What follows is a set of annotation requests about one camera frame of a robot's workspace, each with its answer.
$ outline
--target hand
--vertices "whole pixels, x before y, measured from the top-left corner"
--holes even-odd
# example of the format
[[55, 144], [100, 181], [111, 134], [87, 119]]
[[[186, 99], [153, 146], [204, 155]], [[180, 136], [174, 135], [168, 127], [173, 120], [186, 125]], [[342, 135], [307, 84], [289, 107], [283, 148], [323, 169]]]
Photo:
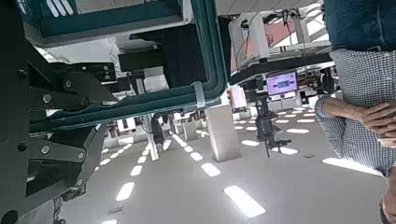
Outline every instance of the hand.
[[382, 147], [390, 147], [392, 149], [396, 149], [396, 141], [393, 141], [393, 140], [386, 141], [386, 140], [384, 140], [384, 141], [381, 141], [380, 143], [381, 143]]
[[359, 109], [359, 121], [364, 127], [372, 132], [383, 134], [396, 130], [396, 117], [387, 118], [396, 112], [396, 107], [389, 107], [388, 103], [384, 103], [369, 109]]

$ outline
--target monitor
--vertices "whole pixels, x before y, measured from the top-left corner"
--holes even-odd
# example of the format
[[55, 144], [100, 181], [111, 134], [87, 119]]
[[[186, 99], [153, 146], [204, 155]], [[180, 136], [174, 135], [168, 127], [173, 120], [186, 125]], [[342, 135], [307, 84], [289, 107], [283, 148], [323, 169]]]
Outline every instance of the monitor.
[[267, 76], [266, 81], [269, 96], [298, 90], [296, 71], [271, 74]]

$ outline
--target checkered shirt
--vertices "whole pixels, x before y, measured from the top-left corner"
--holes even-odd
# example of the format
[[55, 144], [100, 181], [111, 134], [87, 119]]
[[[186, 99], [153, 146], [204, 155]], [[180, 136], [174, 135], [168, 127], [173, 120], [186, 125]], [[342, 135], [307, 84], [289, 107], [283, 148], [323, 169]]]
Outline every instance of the checkered shirt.
[[[347, 104], [370, 108], [396, 97], [396, 51], [373, 52], [337, 49], [331, 54]], [[377, 135], [355, 120], [330, 118], [323, 109], [325, 96], [317, 101], [318, 122], [339, 158], [376, 169], [388, 176], [396, 150], [381, 147]]]

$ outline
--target industrial equipment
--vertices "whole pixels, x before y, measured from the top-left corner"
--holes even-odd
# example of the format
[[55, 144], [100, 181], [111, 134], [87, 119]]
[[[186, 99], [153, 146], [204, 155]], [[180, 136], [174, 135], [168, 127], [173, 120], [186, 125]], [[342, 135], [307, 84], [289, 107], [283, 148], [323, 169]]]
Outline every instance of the industrial equipment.
[[[83, 11], [77, 2], [67, 0], [0, 3], [0, 24], [7, 31], [1, 37], [5, 44], [0, 63], [5, 105], [0, 118], [6, 126], [0, 134], [2, 224], [16, 223], [48, 200], [84, 188], [99, 163], [106, 122], [187, 106], [201, 108], [219, 99], [227, 74], [213, 0], [190, 5], [207, 81], [189, 86], [117, 102], [101, 84], [114, 78], [112, 64], [49, 64], [32, 45], [54, 47], [184, 25], [191, 19], [186, 9], [190, 1], [181, 2], [150, 1], [95, 11]], [[58, 111], [47, 116], [47, 110]]]

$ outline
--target white pillar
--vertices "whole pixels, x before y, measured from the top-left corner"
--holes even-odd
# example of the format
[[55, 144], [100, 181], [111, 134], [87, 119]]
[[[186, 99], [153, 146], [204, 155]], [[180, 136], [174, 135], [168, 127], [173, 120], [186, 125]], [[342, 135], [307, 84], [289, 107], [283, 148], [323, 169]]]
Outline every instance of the white pillar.
[[240, 143], [233, 127], [233, 112], [229, 105], [206, 110], [213, 157], [218, 162], [241, 157]]
[[186, 141], [193, 141], [198, 139], [198, 135], [195, 129], [195, 123], [192, 122], [184, 122], [183, 123], [184, 130], [184, 138]]

